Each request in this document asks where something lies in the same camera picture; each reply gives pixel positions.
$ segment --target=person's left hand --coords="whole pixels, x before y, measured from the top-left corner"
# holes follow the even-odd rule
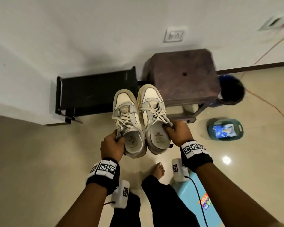
[[[114,130],[113,133],[110,135],[106,136],[104,140],[101,142],[101,158],[113,158],[117,162],[119,162],[123,156],[124,152],[124,141],[125,138],[121,137],[119,140],[116,142],[115,138],[117,135],[117,130]]]

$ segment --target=bare foot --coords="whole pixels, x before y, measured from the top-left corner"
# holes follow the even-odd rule
[[[151,175],[155,176],[159,180],[163,177],[164,173],[165,170],[162,163],[158,163],[155,165],[154,171],[151,173]]]

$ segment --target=person's left arm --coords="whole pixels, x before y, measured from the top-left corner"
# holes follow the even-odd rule
[[[118,142],[116,142],[116,132],[117,131],[115,130],[101,142],[100,150],[102,159],[110,158],[116,162],[121,160],[124,152],[124,138],[121,137]],[[91,182],[87,184],[75,203],[56,226],[97,227],[106,195],[107,188],[103,186],[103,183]]]

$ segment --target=person's right arm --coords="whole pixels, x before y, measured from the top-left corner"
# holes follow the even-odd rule
[[[184,143],[193,140],[190,129],[185,122],[177,120],[172,121],[172,123],[174,124],[174,129],[166,127],[166,131],[175,145],[181,147]],[[278,222],[262,206],[225,176],[213,163],[205,163],[198,166],[196,174],[225,227],[267,227]]]

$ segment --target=black wristband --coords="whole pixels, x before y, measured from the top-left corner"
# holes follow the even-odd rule
[[[199,166],[206,163],[213,163],[213,159],[209,156],[203,145],[197,141],[188,141],[180,147],[182,164],[196,172]]]
[[[91,169],[86,185],[96,183],[107,188],[107,196],[119,186],[120,166],[113,158],[104,158]]]

